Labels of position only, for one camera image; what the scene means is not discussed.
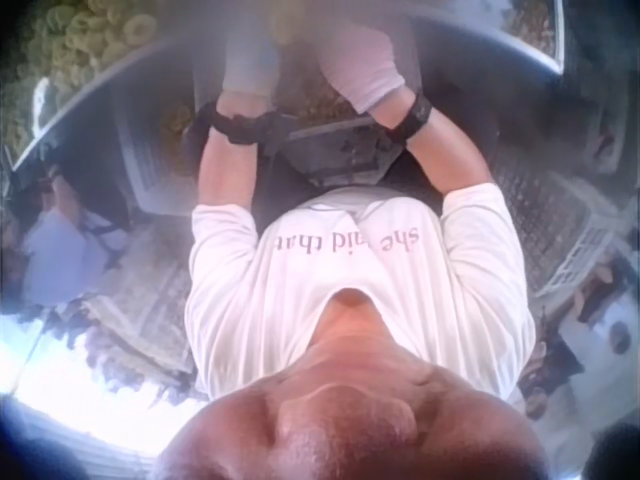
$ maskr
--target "black wristband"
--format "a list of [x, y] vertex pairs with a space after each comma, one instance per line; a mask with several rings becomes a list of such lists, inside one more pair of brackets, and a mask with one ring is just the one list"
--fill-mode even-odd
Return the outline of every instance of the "black wristband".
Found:
[[405, 119], [393, 130], [387, 130], [387, 135], [396, 144], [406, 146], [407, 141], [422, 129], [431, 117], [433, 105], [422, 94], [416, 95], [411, 110]]

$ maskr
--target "plastic crate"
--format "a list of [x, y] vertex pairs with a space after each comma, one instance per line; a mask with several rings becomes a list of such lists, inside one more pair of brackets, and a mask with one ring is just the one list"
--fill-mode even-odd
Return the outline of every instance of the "plastic crate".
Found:
[[561, 177], [555, 177], [555, 181], [585, 205], [588, 215], [573, 248], [538, 296], [580, 285], [613, 242], [619, 221], [615, 208], [584, 181]]
[[189, 65], [167, 61], [172, 52], [147, 59], [119, 79], [113, 87], [113, 103], [122, 156], [138, 206], [147, 213], [188, 216], [197, 204], [196, 180], [186, 166], [175, 165], [164, 148], [159, 125], [168, 105], [181, 102], [194, 107]]
[[615, 208], [585, 182], [514, 157], [500, 152], [491, 169], [520, 237], [530, 295], [577, 286], [613, 240]]

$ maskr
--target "hand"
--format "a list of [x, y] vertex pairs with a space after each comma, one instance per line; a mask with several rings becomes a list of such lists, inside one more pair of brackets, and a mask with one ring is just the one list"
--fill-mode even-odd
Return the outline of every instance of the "hand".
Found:
[[391, 39], [378, 30], [341, 22], [316, 40], [316, 51], [329, 83], [360, 114], [406, 83]]
[[257, 8], [238, 13], [227, 45], [225, 92], [266, 98], [269, 103], [280, 79], [280, 58], [266, 19]]

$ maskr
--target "man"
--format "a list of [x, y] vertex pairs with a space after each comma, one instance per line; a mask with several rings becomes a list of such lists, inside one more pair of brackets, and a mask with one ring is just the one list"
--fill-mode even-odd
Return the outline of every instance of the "man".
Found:
[[98, 289], [127, 246], [128, 234], [85, 209], [58, 169], [50, 184], [35, 225], [2, 250], [3, 313], [55, 307]]
[[[232, 42], [222, 116], [269, 108], [273, 55], [259, 51], [264, 38], [248, 42], [260, 31]], [[247, 44], [254, 50], [237, 51]], [[482, 155], [441, 112], [423, 115], [385, 34], [345, 24], [317, 48], [358, 112], [406, 136], [445, 196], [443, 216], [353, 187], [289, 211], [259, 238], [258, 145], [234, 144], [216, 119], [186, 308], [216, 400], [162, 454], [156, 477], [547, 478], [534, 433], [504, 402], [535, 327], [518, 238]]]

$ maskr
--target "produce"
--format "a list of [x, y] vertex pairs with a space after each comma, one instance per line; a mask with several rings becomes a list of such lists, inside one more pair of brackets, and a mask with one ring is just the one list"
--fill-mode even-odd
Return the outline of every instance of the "produce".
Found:
[[53, 89], [39, 119], [51, 119], [103, 70], [150, 42], [155, 0], [40, 0], [19, 26], [3, 58], [2, 138], [17, 160], [33, 139], [33, 93], [49, 78]]
[[194, 119], [193, 109], [186, 103], [170, 106], [160, 118], [160, 138], [164, 151], [171, 160], [173, 170], [177, 175], [191, 175], [190, 165], [182, 156], [182, 134]]

